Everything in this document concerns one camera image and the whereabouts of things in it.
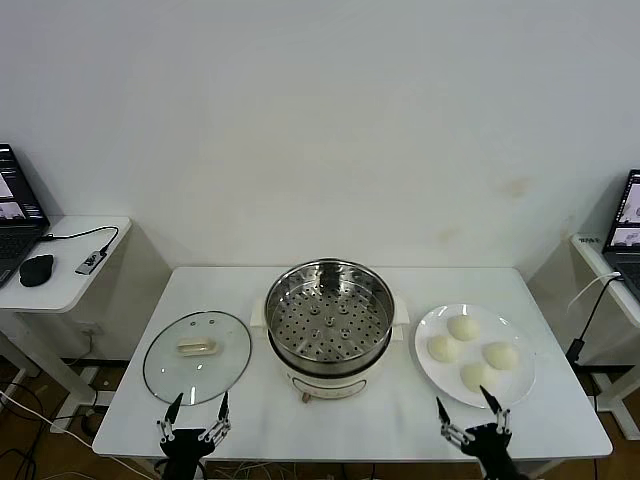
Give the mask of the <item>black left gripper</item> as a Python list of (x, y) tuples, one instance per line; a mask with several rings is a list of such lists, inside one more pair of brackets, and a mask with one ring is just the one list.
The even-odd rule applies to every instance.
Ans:
[(228, 391), (224, 393), (217, 420), (205, 432), (203, 429), (174, 431), (182, 399), (183, 394), (179, 393), (167, 408), (164, 417), (157, 421), (160, 448), (166, 457), (163, 480), (194, 479), (200, 460), (213, 453), (215, 445), (219, 445), (231, 430)]

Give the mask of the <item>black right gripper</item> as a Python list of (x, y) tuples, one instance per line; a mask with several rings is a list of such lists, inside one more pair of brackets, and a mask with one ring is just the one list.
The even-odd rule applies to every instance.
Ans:
[(440, 434), (452, 445), (461, 445), (460, 449), (464, 454), (478, 459), (485, 472), (485, 479), (517, 479), (518, 470), (507, 451), (511, 434), (511, 410), (503, 409), (498, 399), (483, 386), (480, 386), (480, 391), (496, 416), (496, 424), (484, 424), (464, 431), (451, 422), (443, 403), (437, 397)]

